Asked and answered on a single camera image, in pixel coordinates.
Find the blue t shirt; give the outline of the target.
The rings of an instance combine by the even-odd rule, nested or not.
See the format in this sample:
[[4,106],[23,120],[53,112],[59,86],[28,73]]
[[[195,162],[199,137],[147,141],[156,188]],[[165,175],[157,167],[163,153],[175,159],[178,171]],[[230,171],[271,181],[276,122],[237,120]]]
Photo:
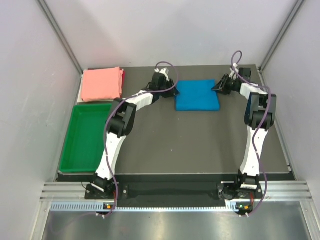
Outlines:
[[214,79],[179,80],[175,97],[175,110],[178,112],[220,110],[218,95],[212,88],[216,85]]

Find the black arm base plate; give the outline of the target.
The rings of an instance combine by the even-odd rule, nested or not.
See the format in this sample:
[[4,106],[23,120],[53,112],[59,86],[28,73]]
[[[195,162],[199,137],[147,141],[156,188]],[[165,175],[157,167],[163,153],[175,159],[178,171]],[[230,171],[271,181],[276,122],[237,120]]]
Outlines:
[[262,197],[262,190],[239,198],[225,194],[221,196],[224,184],[214,181],[180,181],[180,182],[120,182],[118,197],[110,199],[86,200],[116,200],[118,208],[200,208],[224,207],[226,201],[245,201],[252,203]]

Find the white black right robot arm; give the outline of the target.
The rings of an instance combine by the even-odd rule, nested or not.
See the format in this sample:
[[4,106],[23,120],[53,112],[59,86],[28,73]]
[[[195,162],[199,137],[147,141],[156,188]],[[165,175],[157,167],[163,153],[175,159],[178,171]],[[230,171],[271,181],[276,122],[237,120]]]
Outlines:
[[250,82],[250,68],[238,68],[233,64],[230,73],[211,90],[230,95],[237,92],[247,100],[244,113],[244,123],[247,127],[247,141],[242,164],[238,170],[235,183],[225,183],[220,195],[230,195],[233,198],[246,198],[256,194],[260,187],[260,160],[265,139],[276,118],[277,96],[269,93],[260,85]]

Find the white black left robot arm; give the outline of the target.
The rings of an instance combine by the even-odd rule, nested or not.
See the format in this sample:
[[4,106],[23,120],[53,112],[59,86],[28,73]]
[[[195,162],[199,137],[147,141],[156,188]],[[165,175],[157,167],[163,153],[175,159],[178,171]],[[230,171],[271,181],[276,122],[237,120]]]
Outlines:
[[160,98],[172,98],[179,94],[176,83],[169,77],[169,69],[156,68],[151,82],[136,94],[116,98],[111,105],[103,129],[103,153],[100,164],[87,185],[86,199],[111,199],[119,194],[115,168],[122,145],[132,132],[136,113]]

